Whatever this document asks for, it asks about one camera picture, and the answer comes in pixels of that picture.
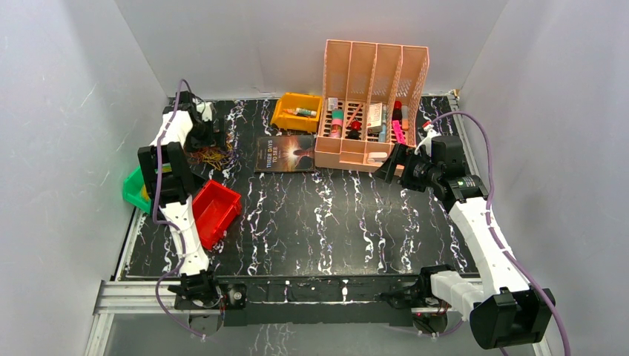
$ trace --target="pink brush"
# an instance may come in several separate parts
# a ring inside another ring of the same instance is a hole
[[[402,145],[406,144],[406,139],[404,138],[404,132],[402,132],[402,127],[400,127],[400,122],[398,120],[393,120],[393,133],[395,134],[395,139],[398,143]]]

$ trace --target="book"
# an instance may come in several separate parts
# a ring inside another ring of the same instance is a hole
[[[315,136],[262,136],[257,138],[256,172],[312,172]]]

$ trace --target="red object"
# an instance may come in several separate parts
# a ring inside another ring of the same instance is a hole
[[[360,123],[360,121],[352,121],[352,123],[349,124],[349,128],[356,131],[360,131],[361,126],[362,124]]]
[[[192,200],[192,214],[201,245],[212,249],[240,215],[240,194],[210,180]]]

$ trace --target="marble tabletop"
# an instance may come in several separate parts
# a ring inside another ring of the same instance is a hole
[[[215,102],[214,115],[225,117],[234,158],[222,171],[192,165],[193,172],[242,195],[242,214],[207,251],[217,275],[417,274],[421,267],[442,263],[476,271],[461,233],[432,192],[328,168],[254,173],[256,138],[290,134],[269,125],[275,103]],[[424,96],[416,126],[449,111],[448,97]],[[438,130],[458,134],[451,119]],[[121,279],[156,279],[177,264],[171,234],[145,214],[136,218],[139,227],[129,237],[133,247],[122,261]]]

